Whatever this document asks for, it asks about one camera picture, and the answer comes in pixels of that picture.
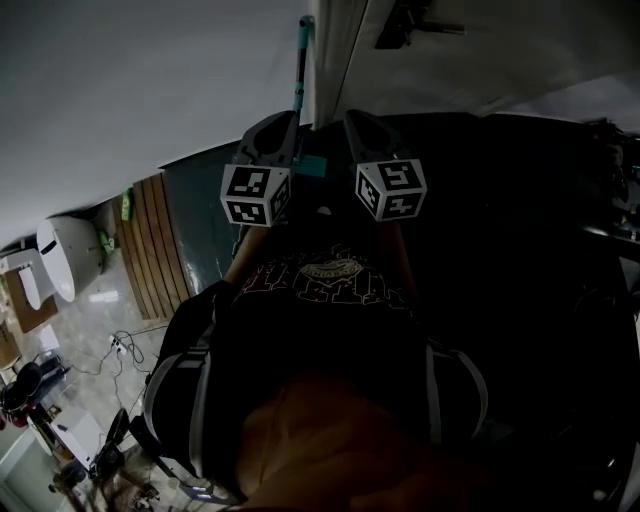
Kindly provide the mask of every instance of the teal handle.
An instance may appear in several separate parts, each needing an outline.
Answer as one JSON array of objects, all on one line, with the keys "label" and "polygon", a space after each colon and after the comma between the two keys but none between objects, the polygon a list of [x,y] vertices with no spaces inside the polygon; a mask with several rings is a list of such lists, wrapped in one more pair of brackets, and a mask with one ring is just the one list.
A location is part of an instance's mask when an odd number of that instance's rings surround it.
[{"label": "teal handle", "polygon": [[300,30],[298,30],[298,49],[306,50],[309,46],[309,30],[313,18],[311,16],[303,16],[300,18]]}]

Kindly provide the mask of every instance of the white ceiling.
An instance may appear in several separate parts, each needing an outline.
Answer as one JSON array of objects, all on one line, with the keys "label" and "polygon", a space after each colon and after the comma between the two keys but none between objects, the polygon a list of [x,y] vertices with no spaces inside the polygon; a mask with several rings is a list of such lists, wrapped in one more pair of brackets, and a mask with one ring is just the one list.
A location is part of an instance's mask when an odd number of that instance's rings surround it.
[{"label": "white ceiling", "polygon": [[4,2],[0,248],[291,108],[308,12],[300,0]]}]

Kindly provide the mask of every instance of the wall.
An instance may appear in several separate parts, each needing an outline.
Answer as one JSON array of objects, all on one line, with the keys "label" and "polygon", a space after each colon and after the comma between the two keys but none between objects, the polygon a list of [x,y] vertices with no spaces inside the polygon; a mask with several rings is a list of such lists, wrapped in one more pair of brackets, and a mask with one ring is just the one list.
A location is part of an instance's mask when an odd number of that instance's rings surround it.
[{"label": "wall", "polygon": [[0,248],[291,108],[308,12],[302,0],[3,2]]},{"label": "wall", "polygon": [[335,117],[508,110],[576,84],[640,69],[640,2],[447,0],[427,21],[464,36],[413,31],[411,46],[376,50],[394,0],[369,0]]},{"label": "wall", "polygon": [[508,110],[529,114],[591,121],[608,117],[620,129],[640,132],[640,71],[597,78],[545,94]]}]

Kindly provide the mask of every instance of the gray strap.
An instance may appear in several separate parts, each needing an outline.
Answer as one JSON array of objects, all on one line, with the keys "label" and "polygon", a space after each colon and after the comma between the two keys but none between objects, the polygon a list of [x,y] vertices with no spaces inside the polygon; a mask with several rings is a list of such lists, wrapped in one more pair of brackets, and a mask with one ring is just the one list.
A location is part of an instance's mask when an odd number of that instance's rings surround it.
[{"label": "gray strap", "polygon": [[453,353],[458,356],[462,364],[467,368],[467,370],[469,370],[469,373],[473,377],[476,387],[478,388],[478,394],[480,395],[480,416],[478,417],[476,429],[473,431],[473,436],[471,436],[475,437],[478,435],[478,432],[480,432],[480,428],[487,417],[487,411],[489,410],[489,389],[487,388],[487,383],[485,382],[482,373],[480,373],[478,367],[473,364],[473,361],[469,356],[459,350],[454,350]]},{"label": "gray strap", "polygon": [[440,415],[440,394],[438,393],[438,382],[436,380],[434,360],[435,357],[457,357],[464,367],[469,371],[476,384],[478,395],[480,396],[480,414],[478,422],[473,431],[472,438],[478,435],[489,410],[489,389],[482,373],[473,361],[460,350],[434,351],[431,342],[427,344],[427,400],[429,402],[429,423],[431,424],[431,442],[433,444],[442,443],[442,418]]},{"label": "gray strap", "polygon": [[442,443],[442,423],[440,419],[440,395],[438,381],[434,368],[433,347],[427,344],[427,401],[429,405],[429,424],[431,428],[431,442]]}]

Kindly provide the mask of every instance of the wooden slat panel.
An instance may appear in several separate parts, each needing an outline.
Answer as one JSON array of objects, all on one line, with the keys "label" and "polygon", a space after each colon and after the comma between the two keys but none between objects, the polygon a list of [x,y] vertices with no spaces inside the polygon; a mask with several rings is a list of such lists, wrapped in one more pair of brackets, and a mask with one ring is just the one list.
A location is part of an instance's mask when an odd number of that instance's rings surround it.
[{"label": "wooden slat panel", "polygon": [[140,259],[140,267],[142,267],[142,275],[144,276],[144,284],[149,292],[149,297],[151,298],[151,303],[153,304],[153,309],[156,313],[157,317],[162,317],[162,305],[160,304],[160,297],[158,297],[158,290],[156,290],[156,285],[153,283],[153,276],[151,275],[151,267],[149,267],[149,260],[147,259],[147,252],[144,246],[144,240],[142,239],[142,232],[140,231],[140,224],[138,222],[138,209],[144,208],[144,202],[142,206],[137,204],[135,200],[135,196],[133,198],[133,215],[131,216],[131,220],[129,224],[131,224],[131,231],[133,232],[133,241],[136,244],[136,249],[138,251],[138,258]]},{"label": "wooden slat panel", "polygon": [[140,286],[138,285],[138,279],[133,269],[133,263],[131,262],[131,255],[129,254],[129,245],[124,236],[124,228],[122,227],[122,198],[118,197],[111,201],[111,208],[113,210],[113,219],[116,225],[116,236],[120,242],[120,249],[122,250],[122,259],[124,259],[124,267],[127,270],[129,276],[129,283],[131,284],[131,290],[133,291],[133,297],[136,300],[138,309],[140,310],[140,316],[143,320],[149,319],[149,313],[147,307],[142,299],[142,293],[140,293]]},{"label": "wooden slat panel", "polygon": [[153,176],[151,178],[151,184],[153,186],[153,194],[156,200],[156,207],[158,209],[158,220],[160,221],[160,230],[162,231],[162,240],[167,251],[167,259],[169,260],[169,266],[171,267],[171,274],[173,275],[173,280],[176,284],[180,301],[184,302],[189,298],[190,294],[184,274],[182,273],[182,265],[173,239],[173,230],[171,228],[169,210],[167,209],[167,201],[164,195],[162,175],[157,174]]},{"label": "wooden slat panel", "polygon": [[142,182],[142,190],[144,192],[144,201],[147,206],[147,218],[149,219],[149,227],[151,228],[151,237],[153,238],[153,245],[156,250],[156,256],[160,263],[160,270],[162,272],[162,278],[164,280],[167,293],[169,294],[169,300],[173,310],[177,310],[180,306],[180,296],[176,288],[175,281],[173,280],[173,274],[171,273],[171,266],[169,265],[169,259],[167,258],[167,251],[162,240],[162,230],[160,229],[160,220],[158,219],[158,209],[156,208],[156,199],[153,194],[153,184],[151,178]]},{"label": "wooden slat panel", "polygon": [[155,286],[158,294],[160,307],[162,308],[165,318],[171,318],[174,313],[173,306],[169,300],[169,294],[167,293],[167,288],[164,284],[164,279],[162,278],[162,272],[160,271],[160,262],[158,261],[156,248],[153,244],[142,182],[139,181],[133,185],[133,197],[136,218],[138,226],[140,226],[140,234],[142,235],[142,242],[144,244],[145,254],[147,255],[147,262],[149,263],[149,270],[151,271],[153,285]]}]

